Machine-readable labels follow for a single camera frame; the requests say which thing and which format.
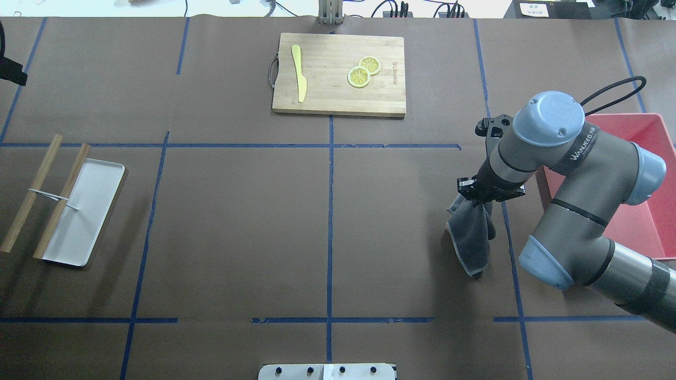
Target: white mounting plate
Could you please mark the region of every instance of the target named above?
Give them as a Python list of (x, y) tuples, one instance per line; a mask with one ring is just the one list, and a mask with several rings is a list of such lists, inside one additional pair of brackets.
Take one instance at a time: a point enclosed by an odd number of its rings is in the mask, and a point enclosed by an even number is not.
[(267, 364), (260, 369), (258, 380), (396, 380), (394, 364), (351, 363), (351, 364)]
[(113, 204), (124, 176), (124, 165), (86, 158), (68, 204), (49, 241), (44, 260), (84, 266)]

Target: white bracket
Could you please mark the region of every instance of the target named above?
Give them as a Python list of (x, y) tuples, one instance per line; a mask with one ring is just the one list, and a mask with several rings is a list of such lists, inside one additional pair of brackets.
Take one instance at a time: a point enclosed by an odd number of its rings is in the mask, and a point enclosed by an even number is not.
[(336, 24), (343, 23), (343, 0), (319, 0), (319, 23)]
[[(33, 191), (34, 193), (36, 193), (36, 194), (38, 194), (38, 195), (42, 195), (43, 197), (47, 197), (47, 198), (49, 198), (49, 199), (51, 199), (51, 200), (53, 200), (53, 201), (59, 201), (59, 199), (63, 199), (64, 201), (68, 201), (68, 198), (62, 197), (62, 196), (60, 196), (60, 195), (51, 194), (51, 193), (45, 193), (44, 191), (39, 191), (39, 190), (37, 190), (37, 189), (28, 189), (28, 190), (29, 190), (29, 191)], [(72, 209), (75, 210), (75, 211), (79, 211), (79, 210), (80, 210), (79, 208), (73, 206), (72, 204), (68, 204), (68, 203), (66, 203), (66, 207), (70, 207), (70, 208), (72, 208)]]
[(397, 367), (386, 363), (267, 364), (258, 380), (396, 380)]

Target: blue joint cap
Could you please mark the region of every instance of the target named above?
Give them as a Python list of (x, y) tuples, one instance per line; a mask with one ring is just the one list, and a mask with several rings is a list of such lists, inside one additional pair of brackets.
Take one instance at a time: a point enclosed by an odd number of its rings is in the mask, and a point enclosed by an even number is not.
[(667, 175), (667, 164), (655, 153), (641, 148), (637, 143), (632, 144), (638, 152), (638, 175), (633, 191), (625, 203), (636, 206), (647, 201), (662, 185)]
[(585, 124), (585, 112), (568, 94), (545, 91), (532, 97), (514, 117), (514, 133), (537, 147), (556, 147), (573, 140)]
[(518, 263), (531, 275), (559, 290), (566, 290), (573, 284), (570, 274), (532, 235), (528, 236)]

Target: wooden stick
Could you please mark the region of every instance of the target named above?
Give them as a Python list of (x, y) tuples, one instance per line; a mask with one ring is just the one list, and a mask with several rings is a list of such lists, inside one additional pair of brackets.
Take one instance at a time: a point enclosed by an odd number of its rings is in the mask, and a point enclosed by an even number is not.
[[(68, 175), (68, 179), (66, 180), (64, 189), (61, 190), (62, 197), (65, 198), (70, 197), (70, 193), (73, 191), (73, 186), (75, 186), (75, 181), (77, 180), (78, 175), (80, 174), (80, 169), (82, 168), (82, 165), (85, 163), (85, 158), (87, 158), (88, 153), (89, 153), (89, 145), (82, 144), (80, 152), (78, 153), (78, 157), (75, 159), (75, 164), (73, 164), (73, 169), (71, 169), (70, 174)], [(64, 213), (67, 203), (68, 201), (65, 199), (60, 199), (58, 203), (56, 203), (56, 207), (54, 208), (54, 211), (51, 213), (49, 222), (47, 222), (47, 227), (45, 227), (45, 232), (43, 232), (43, 235), (40, 238), (40, 242), (38, 243), (38, 247), (35, 249), (35, 254), (33, 254), (34, 258), (45, 257), (45, 251), (47, 251), (47, 247), (49, 246), (51, 237), (54, 236), (54, 231), (56, 231), (56, 226), (59, 224), (59, 220), (61, 220), (61, 215)]]
[[(45, 178), (47, 177), (49, 168), (54, 162), (56, 153), (59, 151), (59, 147), (61, 146), (61, 142), (63, 140), (64, 140), (63, 136), (54, 135), (54, 139), (52, 139), (51, 144), (49, 144), (49, 149), (47, 149), (45, 158), (43, 158), (42, 164), (40, 164), (40, 168), (38, 169), (37, 174), (35, 174), (33, 182), (30, 184), (31, 189), (39, 190), (43, 182), (45, 182)], [(26, 197), (24, 198), (24, 201), (21, 203), (21, 207), (19, 207), (19, 212), (16, 213), (16, 217), (14, 218), (14, 221), (12, 222), (11, 227), (9, 228), (9, 232), (7, 232), (7, 236), (5, 236), (5, 240), (3, 240), (2, 242), (2, 246), (0, 246), (0, 251), (7, 253), (11, 251), (12, 247), (14, 246), (14, 243), (16, 242), (16, 239), (19, 237), (19, 232), (21, 231), (21, 228), (24, 226), (24, 223), (26, 222), (26, 218), (28, 218), (28, 213), (30, 212), (30, 209), (33, 207), (33, 203), (35, 202), (36, 196), (37, 196), (36, 193), (30, 190), (28, 190), (28, 192), (26, 193)]]

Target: gray towel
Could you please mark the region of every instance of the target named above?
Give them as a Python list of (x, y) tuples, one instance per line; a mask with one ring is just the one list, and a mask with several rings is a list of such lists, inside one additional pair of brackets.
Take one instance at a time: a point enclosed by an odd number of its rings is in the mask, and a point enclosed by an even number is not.
[(451, 218), (446, 230), (451, 235), (456, 255), (467, 275), (479, 275), (488, 266), (489, 240), (496, 237), (491, 221), (493, 202), (472, 207), (462, 195), (458, 195), (448, 212)]

